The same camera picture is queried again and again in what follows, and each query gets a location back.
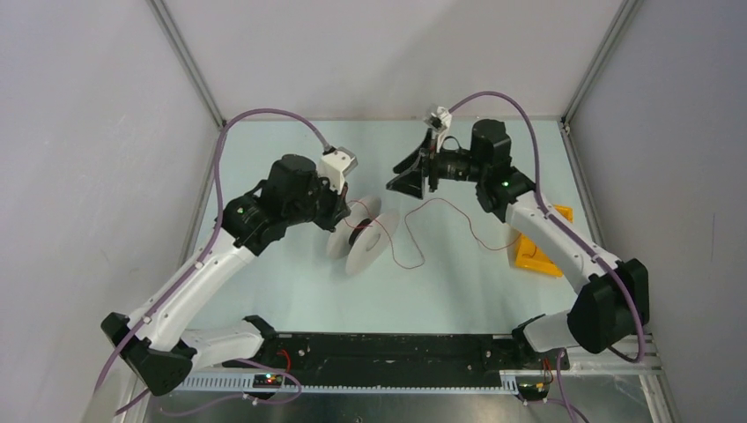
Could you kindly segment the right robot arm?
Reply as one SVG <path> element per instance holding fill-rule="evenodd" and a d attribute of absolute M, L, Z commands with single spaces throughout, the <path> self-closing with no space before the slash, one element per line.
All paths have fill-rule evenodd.
<path fill-rule="evenodd" d="M 645 344 L 647 268 L 637 259 L 620 260 L 576 232 L 544 199 L 538 181 L 513 166 L 512 141 L 503 122 L 475 122 L 467 149 L 443 149 L 439 141 L 440 128 L 428 129 L 422 143 L 394 166 L 386 188 L 421 199 L 440 180 L 475 183 L 482 209 L 529 238 L 561 269 L 576 294 L 569 310 L 540 315 L 513 330 L 518 365 L 537 367 L 548 351 L 571 346 L 614 352 L 627 336 Z"/>

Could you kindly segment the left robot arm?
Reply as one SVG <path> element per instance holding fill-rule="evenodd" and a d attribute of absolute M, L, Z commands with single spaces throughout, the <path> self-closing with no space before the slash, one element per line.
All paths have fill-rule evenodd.
<path fill-rule="evenodd" d="M 351 213 L 346 203 L 347 175 L 356 157 L 342 148 L 319 161 L 286 154 L 266 178 L 227 204 L 207 243 L 143 306 L 128 315 L 110 313 L 100 327 L 147 391 L 161 397 L 197 369 L 249 359 L 267 367 L 278 356 L 274 330 L 262 318 L 249 316 L 213 330 L 191 330 L 189 324 L 214 294 L 238 271 L 250 265 L 288 228 L 313 223 L 334 232 Z"/>

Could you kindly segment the white cable spool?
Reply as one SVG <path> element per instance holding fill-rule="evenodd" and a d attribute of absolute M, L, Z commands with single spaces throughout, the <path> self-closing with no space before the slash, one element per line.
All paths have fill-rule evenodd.
<path fill-rule="evenodd" d="M 350 212 L 329 236 L 326 255 L 333 260 L 344 259 L 345 274 L 355 276 L 391 246 L 400 214 L 395 209 L 383 209 L 378 196 L 352 200 Z"/>

